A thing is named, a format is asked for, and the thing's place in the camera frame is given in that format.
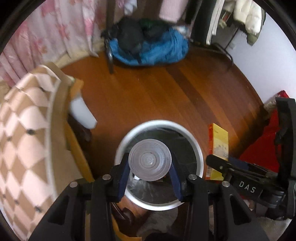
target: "white cloth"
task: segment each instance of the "white cloth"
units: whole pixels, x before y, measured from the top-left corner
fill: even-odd
[[[81,125],[87,129],[94,129],[97,121],[86,106],[81,94],[70,102],[70,113]]]
[[[246,31],[249,34],[256,35],[261,30],[262,12],[261,7],[252,1],[249,14],[246,19]]]
[[[233,12],[234,20],[246,24],[246,19],[252,5],[252,0],[237,0]]]
[[[166,233],[178,216],[178,208],[165,211],[153,211],[146,222],[137,231],[137,236],[142,237],[148,230],[159,230]]]
[[[256,35],[261,30],[261,7],[252,0],[226,0],[223,9],[233,12],[233,18],[245,25],[249,34]]]
[[[257,217],[257,220],[270,241],[277,241],[291,222],[291,219],[277,221],[265,217]]]
[[[219,2],[219,4],[216,4],[216,5],[218,5],[218,11],[217,11],[217,16],[216,16],[215,21],[214,21],[214,26],[213,26],[213,29],[212,29],[212,35],[216,35],[220,14],[222,12],[223,5],[224,5],[224,0],[218,0],[217,3],[218,2]]]
[[[124,14],[132,15],[134,11],[137,9],[137,0],[128,0],[124,3]]]

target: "red cloth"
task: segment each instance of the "red cloth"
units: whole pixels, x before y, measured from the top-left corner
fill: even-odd
[[[274,139],[278,131],[279,119],[277,109],[275,109],[270,117],[269,125],[264,128],[262,136],[250,145],[239,159],[278,172],[279,164],[276,159],[274,145]]]

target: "wooden floor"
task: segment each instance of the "wooden floor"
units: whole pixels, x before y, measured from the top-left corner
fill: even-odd
[[[84,81],[82,96],[98,121],[88,160],[95,177],[109,172],[122,138],[145,121],[165,119],[184,126],[197,139],[204,158],[211,123],[228,131],[234,157],[262,131],[261,100],[240,70],[221,54],[191,48],[176,64],[130,68],[117,62],[114,69],[110,75],[104,53],[62,69]],[[128,207],[136,217],[146,212],[127,198],[119,206]],[[184,208],[180,211],[184,223]]]

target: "diamond pattern fabric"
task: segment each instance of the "diamond pattern fabric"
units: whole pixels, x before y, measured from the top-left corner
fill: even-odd
[[[45,162],[46,116],[59,87],[54,83],[61,80],[41,69],[42,74],[25,75],[0,108],[0,206],[21,240],[29,238],[53,203]]]

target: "blue bag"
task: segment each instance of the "blue bag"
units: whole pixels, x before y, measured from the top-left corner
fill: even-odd
[[[159,41],[149,43],[144,42],[138,61],[128,53],[125,53],[118,46],[117,39],[110,41],[112,54],[121,62],[131,66],[156,65],[161,63],[175,63],[183,59],[188,53],[188,40],[175,29],[163,33]]]

